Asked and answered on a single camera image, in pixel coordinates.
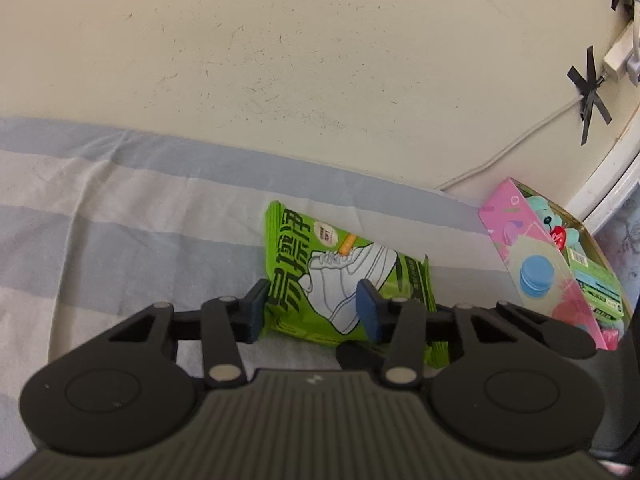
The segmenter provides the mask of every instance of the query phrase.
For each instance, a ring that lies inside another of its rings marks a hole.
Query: beige wall
[[[420,187],[481,164],[569,102],[622,30],[610,0],[0,0],[0,114],[116,124]],[[451,189],[511,175],[561,203],[623,131],[628,81]]]

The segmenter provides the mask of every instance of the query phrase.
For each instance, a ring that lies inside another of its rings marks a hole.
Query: barcode
[[[575,252],[573,249],[569,249],[569,254],[571,255],[572,260],[578,262],[585,267],[589,267],[589,261],[585,256],[582,256],[580,253]]]

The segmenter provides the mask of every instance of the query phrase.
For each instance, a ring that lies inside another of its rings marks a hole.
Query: green package with barcode
[[[565,249],[565,259],[596,319],[603,322],[622,319],[622,286],[616,275],[572,248]]]
[[[428,260],[415,260],[334,225],[271,202],[265,213],[268,328],[336,346],[366,341],[356,286],[368,279],[384,298],[413,298],[435,310]],[[448,363],[445,343],[426,349],[433,367]]]

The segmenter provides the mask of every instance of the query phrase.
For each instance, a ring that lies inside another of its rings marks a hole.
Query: silver screw
[[[418,377],[415,370],[404,366],[396,366],[389,368],[385,372],[385,379],[393,384],[409,384],[413,383]]]
[[[235,365],[222,364],[215,365],[209,369],[209,377],[214,381],[233,381],[240,377],[242,370]]]

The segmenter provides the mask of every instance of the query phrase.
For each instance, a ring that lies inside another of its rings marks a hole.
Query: white sneaker illustration
[[[379,244],[355,248],[346,256],[314,251],[309,258],[309,274],[301,276],[298,283],[313,310],[338,332],[348,334],[360,320],[356,313],[358,282],[367,278],[380,288],[397,257],[394,250]]]

